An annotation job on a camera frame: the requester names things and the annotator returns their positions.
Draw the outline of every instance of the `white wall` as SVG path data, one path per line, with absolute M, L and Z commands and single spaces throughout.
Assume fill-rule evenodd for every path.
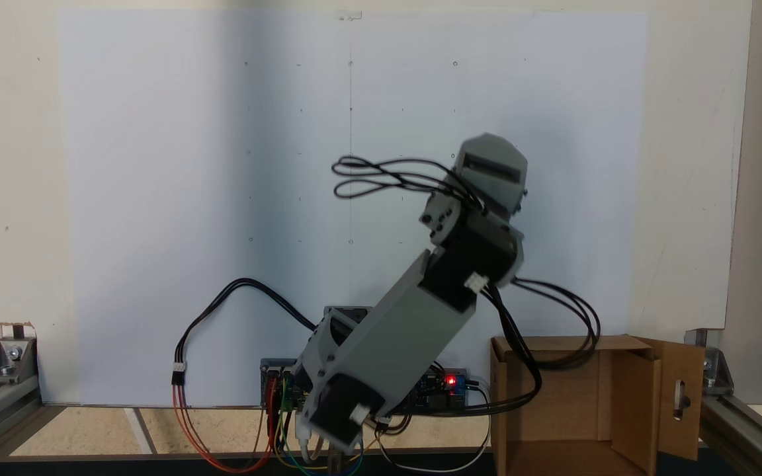
M 0 323 L 31 322 L 37 328 L 46 397 L 79 400 L 58 9 L 252 4 L 259 6 L 182 0 L 0 2 Z M 277 4 L 647 11 L 631 331 L 681 340 L 687 329 L 724 326 L 750 0 Z

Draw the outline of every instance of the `screw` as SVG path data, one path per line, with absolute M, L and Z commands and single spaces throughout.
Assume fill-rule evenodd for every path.
M 11 346 L 11 348 L 8 349 L 8 356 L 12 360 L 19 360 L 22 356 L 22 348 L 19 346 Z

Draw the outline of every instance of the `cable connector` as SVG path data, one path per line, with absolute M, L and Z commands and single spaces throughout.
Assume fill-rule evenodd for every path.
M 304 418 L 296 419 L 296 439 L 299 440 L 299 448 L 302 449 L 302 459 L 305 463 L 311 463 L 311 455 L 308 452 L 308 443 L 311 441 L 311 427 L 308 426 L 308 422 Z
M 173 362 L 172 385 L 184 386 L 184 376 L 187 373 L 187 362 Z
M 482 289 L 487 287 L 487 284 L 489 284 L 489 278 L 475 273 L 474 271 L 468 278 L 466 278 L 466 281 L 463 282 L 463 286 L 468 287 L 475 294 L 481 292 Z
M 375 430 L 384 433 L 393 421 L 392 416 L 375 416 Z

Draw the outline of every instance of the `circuit board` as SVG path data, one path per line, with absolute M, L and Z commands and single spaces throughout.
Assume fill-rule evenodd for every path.
M 284 382 L 286 381 L 287 395 L 284 398 L 284 410 L 302 410 L 305 405 L 305 398 L 308 397 L 308 392 L 302 391 L 293 382 L 293 374 L 290 373 L 290 369 L 293 364 L 296 363 L 296 359 L 291 358 L 263 358 L 261 359 L 261 407 L 266 409 L 266 383 L 267 380 L 272 377 L 277 377 L 275 397 L 280 401 L 281 391 L 284 389 Z
M 266 383 L 273 377 L 277 380 L 278 388 L 275 397 L 280 401 L 281 389 L 286 380 L 287 395 L 284 398 L 285 410 L 300 410 L 305 405 L 308 393 L 302 391 L 293 382 L 290 369 L 296 359 L 264 358 L 261 359 L 261 406 L 266 409 Z M 429 370 L 413 386 L 407 400 L 418 409 L 459 409 L 466 406 L 466 370 L 463 368 L 447 368 L 443 376 Z
M 428 371 L 413 386 L 412 406 L 418 409 L 459 409 L 466 406 L 466 370 L 447 368 L 443 376 Z

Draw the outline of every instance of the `robotic arm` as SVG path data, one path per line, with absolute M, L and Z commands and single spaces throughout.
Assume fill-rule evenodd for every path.
M 484 134 L 460 146 L 444 181 L 463 182 L 481 209 L 434 193 L 420 221 L 423 251 L 375 307 L 327 307 L 293 367 L 309 393 L 300 424 L 351 452 L 368 415 L 388 415 L 475 313 L 487 284 L 502 287 L 523 262 L 523 235 L 510 225 L 525 193 L 527 160 Z

